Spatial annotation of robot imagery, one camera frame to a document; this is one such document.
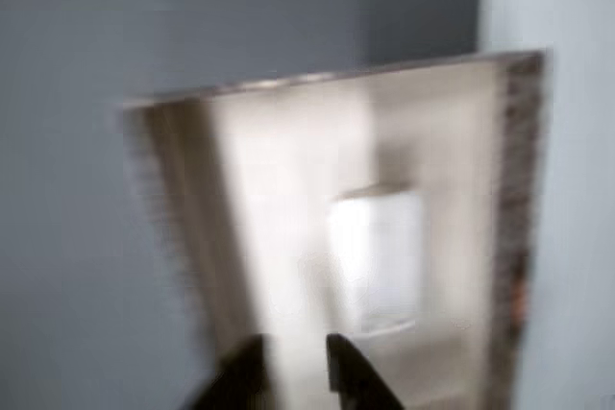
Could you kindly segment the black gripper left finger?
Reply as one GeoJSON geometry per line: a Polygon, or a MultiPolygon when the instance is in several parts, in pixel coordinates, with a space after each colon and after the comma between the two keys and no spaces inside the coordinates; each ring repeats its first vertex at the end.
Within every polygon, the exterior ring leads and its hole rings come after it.
{"type": "Polygon", "coordinates": [[[251,336],[233,353],[211,383],[190,398],[187,409],[266,409],[270,380],[266,364],[266,337],[251,336]]]}

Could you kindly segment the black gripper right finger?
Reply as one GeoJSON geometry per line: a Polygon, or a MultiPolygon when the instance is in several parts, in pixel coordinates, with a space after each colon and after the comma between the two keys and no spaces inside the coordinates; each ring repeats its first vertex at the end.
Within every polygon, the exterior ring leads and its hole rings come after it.
{"type": "Polygon", "coordinates": [[[330,389],[341,409],[404,409],[371,362],[339,333],[326,337],[330,389]]]}

